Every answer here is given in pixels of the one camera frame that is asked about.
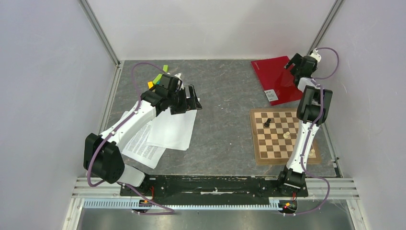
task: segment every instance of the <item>green tape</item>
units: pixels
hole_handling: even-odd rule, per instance
[[[158,76],[152,81],[152,83],[154,83],[154,85],[156,85],[158,83],[159,80],[161,80],[162,74],[158,74]]]

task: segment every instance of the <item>black chess piece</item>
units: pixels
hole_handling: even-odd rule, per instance
[[[264,126],[265,127],[269,127],[269,123],[271,122],[271,119],[270,118],[268,118],[268,120],[264,123]]]

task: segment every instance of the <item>wire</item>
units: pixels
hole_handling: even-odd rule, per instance
[[[289,206],[286,206],[287,209],[291,210],[292,212],[296,212],[296,210],[291,209]]]
[[[157,65],[155,65],[155,64],[152,64],[152,63],[149,63],[149,62],[139,62],[139,63],[137,63],[137,64],[135,64],[135,65],[133,66],[133,68],[131,69],[131,79],[132,79],[132,81],[133,81],[133,85],[134,85],[135,91],[137,92],[138,101],[140,102],[140,103],[138,103],[137,107],[135,108],[135,111],[138,111],[138,109],[139,109],[139,107],[141,106],[141,103],[142,103],[142,101],[141,101],[141,91],[140,91],[140,89],[139,89],[139,87],[138,87],[138,84],[137,84],[136,81],[135,81],[135,76],[134,76],[134,70],[135,70],[135,68],[136,68],[137,66],[139,66],[139,65],[150,65],[150,66],[153,66],[153,67],[157,68],[159,71],[161,71],[161,72],[163,72],[163,73],[166,73],[166,72],[165,72],[164,70],[162,70],[159,66],[157,66]]]
[[[144,215],[144,216],[161,216],[161,215],[170,215],[170,214],[174,214],[175,210],[173,210],[172,208],[169,207],[165,207],[163,205],[160,205],[158,203],[156,203],[155,201],[152,201],[148,198],[146,198],[144,195],[142,195],[142,193],[140,193],[138,190],[136,190],[136,188],[134,188],[132,185],[129,184],[125,184],[125,186],[129,187],[133,192],[135,192],[137,195],[139,195],[140,197],[142,197],[144,200],[148,201],[149,203],[158,206],[160,208],[163,208],[165,210],[168,210],[169,212],[153,212],[153,213],[149,213],[149,212],[139,212],[139,215]]]
[[[319,86],[320,86],[320,92],[321,92],[321,94],[320,94],[320,113],[318,114],[317,118],[316,118],[316,119],[312,122],[312,124],[310,125],[310,128],[309,128],[310,130],[313,128],[313,125],[314,125],[318,120],[320,120],[321,116],[323,115],[323,109],[324,109],[324,88],[323,88],[322,85],[319,85]],[[306,136],[306,140],[305,140],[304,146],[307,146],[307,143],[309,142],[309,139],[310,139],[310,135],[311,135],[311,132],[308,132],[308,134],[307,134],[307,136]],[[328,180],[327,180],[326,178],[324,178],[324,177],[316,176],[316,175],[310,173],[310,172],[305,168],[304,163],[303,163],[303,156],[305,155],[305,152],[306,152],[306,147],[303,148],[302,157],[300,158],[300,164],[302,165],[303,171],[305,172],[305,174],[307,174],[307,175],[309,175],[309,176],[311,176],[311,177],[313,177],[313,178],[316,178],[316,179],[320,179],[320,180],[325,181],[325,182],[327,183],[327,193],[326,193],[326,196],[324,197],[323,201],[322,201],[317,207],[315,207],[315,208],[313,208],[313,209],[311,209],[311,210],[308,210],[308,211],[304,211],[304,212],[299,212],[299,213],[294,213],[294,214],[286,214],[286,215],[288,215],[288,216],[297,216],[297,215],[307,214],[307,213],[311,213],[311,212],[313,212],[313,211],[316,211],[316,210],[320,209],[320,208],[323,206],[323,204],[327,201],[328,195],[330,194],[330,183],[328,182]]]
[[[163,71],[163,70],[162,70],[160,67],[158,67],[157,65],[154,65],[154,64],[149,63],[149,62],[140,62],[140,63],[137,63],[137,64],[135,64],[135,65],[133,66],[133,68],[131,69],[131,77],[132,77],[132,79],[133,79],[133,84],[134,84],[134,87],[135,87],[135,91],[137,92],[137,97],[138,97],[137,106],[136,106],[134,112],[130,113],[122,122],[120,122],[120,123],[112,130],[112,132],[110,132],[110,133],[106,136],[106,138],[100,143],[100,145],[97,147],[96,151],[94,152],[94,154],[93,154],[93,156],[92,156],[92,158],[91,158],[91,161],[90,161],[90,163],[89,163],[88,174],[87,174],[87,181],[88,181],[88,184],[89,184],[90,187],[96,187],[96,186],[99,186],[100,184],[102,184],[102,183],[105,182],[104,180],[101,180],[101,181],[99,181],[99,182],[97,182],[97,183],[95,183],[95,184],[92,184],[92,183],[91,183],[91,178],[90,178],[90,176],[91,176],[91,170],[92,170],[92,168],[93,168],[94,161],[96,160],[97,155],[99,154],[100,150],[102,149],[102,147],[104,146],[104,144],[108,141],[108,139],[112,137],[113,133],[117,132],[117,130],[118,130],[121,126],[123,126],[130,118],[132,118],[132,117],[135,115],[136,111],[138,111],[138,109],[139,109],[140,106],[141,106],[141,102],[142,102],[142,101],[141,101],[141,93],[140,93],[139,87],[138,87],[138,85],[137,85],[137,83],[136,83],[136,81],[135,81],[135,77],[134,77],[134,69],[135,69],[137,66],[139,66],[139,65],[150,65],[150,66],[153,66],[153,67],[157,68],[158,70],[160,70],[160,71],[166,73],[165,71]],[[168,215],[168,214],[173,214],[173,213],[175,212],[175,211],[174,211],[173,209],[171,209],[171,208],[164,207],[164,206],[162,206],[162,205],[160,205],[160,204],[157,204],[157,203],[153,202],[152,200],[147,199],[145,196],[143,196],[141,193],[139,193],[139,192],[138,192],[134,187],[132,187],[131,185],[126,184],[126,186],[129,187],[131,190],[133,190],[136,194],[138,194],[138,195],[139,195],[140,197],[142,197],[143,199],[149,201],[151,204],[154,204],[154,205],[156,205],[156,206],[158,206],[158,207],[161,207],[161,208],[163,208],[163,209],[169,210],[169,212],[161,212],[161,213],[142,213],[142,214],[140,213],[140,215]]]
[[[333,49],[333,48],[330,48],[330,47],[316,48],[316,50],[319,50],[319,49],[329,49],[329,50],[333,51],[333,52],[336,54],[336,56],[337,56],[337,65],[336,65],[336,68],[334,69],[334,71],[333,71],[330,75],[328,75],[328,76],[325,77],[325,78],[314,78],[314,79],[318,79],[318,80],[324,80],[324,79],[327,79],[327,78],[332,77],[332,76],[337,72],[337,69],[338,69],[338,67],[339,67],[339,65],[340,65],[340,56],[338,55],[338,52],[337,52],[335,49]]]

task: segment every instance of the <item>metal frame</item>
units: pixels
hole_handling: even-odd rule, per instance
[[[338,10],[340,9],[342,3],[344,0],[336,0],[333,4],[333,6],[330,9],[330,12],[328,12],[326,19],[324,20],[323,24],[321,25],[320,30],[318,31],[316,38],[314,39],[312,45],[310,46],[310,49],[308,50],[307,53],[310,53],[314,48],[316,48],[321,40],[323,39],[324,35],[326,34],[327,29],[329,28],[331,22],[333,21],[334,17],[336,16]]]
[[[330,151],[331,158],[332,158],[332,160],[334,161],[334,162],[333,162],[333,167],[334,167],[334,169],[336,170],[337,177],[343,177],[342,169],[340,168],[340,165],[339,165],[339,157],[337,157],[336,149],[335,149],[335,147],[332,145],[331,136],[330,136],[330,133],[329,133],[329,131],[328,131],[328,126],[327,126],[327,124],[326,124],[326,123],[323,123],[323,124],[322,124],[322,128],[323,128],[324,136],[326,137],[328,150]]]
[[[312,45],[310,46],[309,52],[316,48],[319,44],[322,38],[324,37],[328,27],[331,25],[332,20],[336,16],[338,10],[340,9],[342,3],[344,0],[335,0],[333,6],[330,9],[330,12],[328,13],[326,19],[324,20],[320,30],[318,31]],[[110,58],[112,59],[113,63],[116,65],[116,72],[114,74],[114,79],[112,82],[112,87],[110,89],[109,97],[106,103],[106,108],[103,113],[102,121],[101,121],[101,127],[100,127],[100,132],[105,130],[107,123],[108,123],[108,117],[110,115],[110,111],[113,105],[114,97],[115,97],[115,92],[117,90],[118,82],[122,73],[123,69],[123,64],[124,62],[121,62],[117,55],[115,54],[110,42],[108,41],[104,31],[102,30],[100,23],[98,22],[93,10],[91,9],[89,3],[87,0],[79,0],[79,3],[81,4],[84,12],[86,13],[90,23],[92,24],[93,28],[95,29],[97,35],[99,36],[100,40],[102,41],[103,45],[105,46]],[[330,150],[330,153],[332,155],[332,159],[337,159],[335,155],[335,149],[334,146],[331,145],[331,139],[330,135],[328,133],[328,128],[326,125],[323,127],[324,134],[327,138],[328,142],[328,147]],[[346,200],[348,207],[350,209],[350,215],[351,219],[353,221],[354,227],[356,230],[366,230],[369,229],[367,226],[367,223],[364,219],[363,215],[363,209],[362,209],[362,204],[360,203],[359,200],[359,195],[358,191],[355,187],[354,181],[351,178],[327,178],[330,182],[331,186],[331,191],[330,195],[328,197],[329,200],[333,199],[340,199],[340,200]],[[100,178],[92,178],[92,182],[96,183],[100,181]],[[327,191],[327,185],[325,184],[324,181],[318,180],[318,179],[313,179],[313,178],[307,178],[307,187],[308,187],[308,192],[309,192],[309,197],[298,197],[297,199],[300,200],[320,200],[324,199],[326,191]],[[108,183],[103,183],[101,186],[98,186],[96,188],[89,187],[87,184],[87,179],[86,178],[78,178],[72,198],[69,204],[69,209],[65,218],[65,222],[63,225],[63,230],[76,230],[79,224],[79,219],[81,212],[84,208],[84,204],[86,200],[92,199],[92,200],[122,200],[123,197],[120,196],[120,186],[118,184],[108,184]],[[130,200],[138,200],[139,197],[127,197],[127,199]],[[276,201],[276,200],[284,200],[286,197],[272,197],[270,198],[270,203]],[[177,209],[193,209],[193,207],[184,207],[184,206],[179,206]]]
[[[104,33],[103,29],[100,26],[99,21],[96,18],[96,15],[94,14],[93,10],[90,7],[90,4],[88,3],[87,0],[78,0],[80,5],[83,8],[83,11],[85,12],[86,16],[89,19],[89,22],[93,26],[94,30],[97,33],[97,36],[99,36],[101,42],[103,43],[104,47],[107,50],[107,53],[109,53],[110,58],[112,59],[113,63],[118,67],[120,65],[120,60],[118,59],[117,55],[115,54],[115,51],[113,50],[112,45],[110,44],[109,40],[107,39],[106,34]]]
[[[112,110],[115,93],[117,91],[118,83],[120,82],[121,73],[123,72],[124,61],[118,65],[115,70],[112,86],[109,91],[109,97],[107,99],[106,107],[104,109],[103,117],[100,124],[99,133],[103,132],[107,128],[107,123],[109,122],[110,112]]]
[[[364,217],[363,209],[360,203],[360,197],[355,187],[354,180],[351,178],[327,178],[330,182],[330,195],[329,200],[339,199],[346,200],[350,209],[351,219],[353,221],[356,230],[369,229]],[[92,178],[92,183],[99,182],[100,178]],[[306,179],[309,197],[298,197],[298,200],[322,200],[324,199],[327,191],[327,184],[318,179],[307,178]],[[129,202],[137,201],[140,199],[138,196],[121,197],[120,185],[103,183],[98,187],[90,187],[87,184],[86,177],[80,177],[77,179],[75,188],[73,190],[72,198],[69,205],[69,210],[65,218],[63,230],[76,230],[79,224],[80,214],[84,208],[86,201],[101,201],[112,202],[117,201]],[[270,198],[270,207],[203,207],[204,209],[269,209],[273,207],[272,204],[279,200],[284,200],[286,197],[272,197]],[[195,206],[174,206],[175,209],[198,209],[201,207]]]

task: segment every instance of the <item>black mounting plate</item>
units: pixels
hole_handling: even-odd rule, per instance
[[[154,187],[153,199],[162,205],[268,205],[269,197],[287,197],[278,185],[266,176],[149,175],[137,189],[151,196]],[[137,194],[126,186],[120,196]],[[296,196],[308,196],[306,184]]]

